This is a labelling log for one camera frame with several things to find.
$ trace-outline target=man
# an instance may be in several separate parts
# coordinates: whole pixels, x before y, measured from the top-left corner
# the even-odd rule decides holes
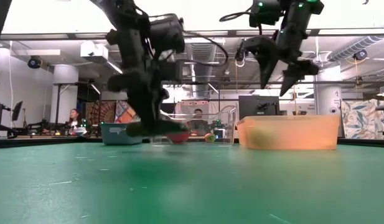
[[[204,136],[208,133],[211,133],[210,125],[207,121],[202,119],[203,111],[201,109],[194,110],[193,120],[188,122],[192,133],[195,133],[198,136]]]

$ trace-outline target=green table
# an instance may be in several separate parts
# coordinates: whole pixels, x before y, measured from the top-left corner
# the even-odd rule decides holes
[[[384,148],[0,149],[1,223],[384,223]]]

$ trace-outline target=person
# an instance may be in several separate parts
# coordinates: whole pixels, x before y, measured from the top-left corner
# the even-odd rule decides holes
[[[68,124],[71,127],[70,130],[68,131],[69,134],[72,134],[74,132],[79,132],[79,131],[86,132],[86,129],[80,126],[82,124],[81,114],[79,110],[75,108],[70,110],[70,117],[68,119]]]
[[[210,125],[207,121],[202,119],[202,113],[203,111],[201,109],[194,110],[193,120],[188,122],[192,134],[197,136],[204,136],[208,133],[211,133]]]

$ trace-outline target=orange plastic bin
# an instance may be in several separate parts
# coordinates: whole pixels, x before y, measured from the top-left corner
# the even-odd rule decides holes
[[[248,149],[334,150],[339,126],[337,115],[248,116],[237,122],[239,143]]]

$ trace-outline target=scratch mark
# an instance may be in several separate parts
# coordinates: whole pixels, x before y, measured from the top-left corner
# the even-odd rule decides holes
[[[49,185],[57,185],[57,184],[69,184],[69,183],[72,183],[72,181],[57,182],[57,183],[52,183],[52,184],[49,184]]]
[[[269,214],[269,216],[270,216],[271,218],[274,218],[275,220],[277,220],[277,221],[283,223],[283,224],[291,224],[291,223],[287,222],[286,220],[283,220],[283,219],[277,217],[276,215]]]

